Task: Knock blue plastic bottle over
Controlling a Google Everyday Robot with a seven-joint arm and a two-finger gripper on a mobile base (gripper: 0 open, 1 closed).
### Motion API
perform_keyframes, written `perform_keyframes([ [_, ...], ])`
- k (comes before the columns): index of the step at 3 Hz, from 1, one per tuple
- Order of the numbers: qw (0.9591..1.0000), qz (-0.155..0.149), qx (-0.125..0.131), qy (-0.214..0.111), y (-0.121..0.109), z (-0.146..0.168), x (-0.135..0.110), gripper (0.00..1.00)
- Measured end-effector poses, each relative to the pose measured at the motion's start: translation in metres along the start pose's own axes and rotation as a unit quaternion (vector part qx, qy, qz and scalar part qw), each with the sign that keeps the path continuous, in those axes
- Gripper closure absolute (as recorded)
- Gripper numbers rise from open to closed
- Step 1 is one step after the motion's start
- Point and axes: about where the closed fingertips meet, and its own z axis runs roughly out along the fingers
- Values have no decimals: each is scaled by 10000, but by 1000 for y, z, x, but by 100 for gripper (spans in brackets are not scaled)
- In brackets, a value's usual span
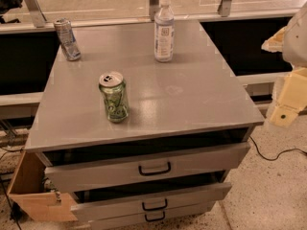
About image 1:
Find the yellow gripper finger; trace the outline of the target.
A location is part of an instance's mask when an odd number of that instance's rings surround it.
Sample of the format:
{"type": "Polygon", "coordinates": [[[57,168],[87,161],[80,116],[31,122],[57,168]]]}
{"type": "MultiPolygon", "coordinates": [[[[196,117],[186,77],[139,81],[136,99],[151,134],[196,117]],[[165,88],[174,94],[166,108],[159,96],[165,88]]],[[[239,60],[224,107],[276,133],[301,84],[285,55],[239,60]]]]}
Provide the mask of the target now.
{"type": "Polygon", "coordinates": [[[307,106],[307,69],[296,68],[279,77],[273,87],[269,122],[288,127],[307,106]]]}

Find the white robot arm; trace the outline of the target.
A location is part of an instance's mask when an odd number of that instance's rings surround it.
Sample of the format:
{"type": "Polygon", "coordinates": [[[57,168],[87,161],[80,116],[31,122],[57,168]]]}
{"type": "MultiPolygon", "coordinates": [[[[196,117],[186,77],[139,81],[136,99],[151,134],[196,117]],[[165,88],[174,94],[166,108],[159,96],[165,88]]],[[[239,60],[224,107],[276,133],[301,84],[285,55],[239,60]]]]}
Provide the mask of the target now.
{"type": "Polygon", "coordinates": [[[277,127],[288,127],[307,106],[307,2],[288,24],[267,39],[262,50],[281,52],[293,70],[277,79],[267,120],[277,127]]]}

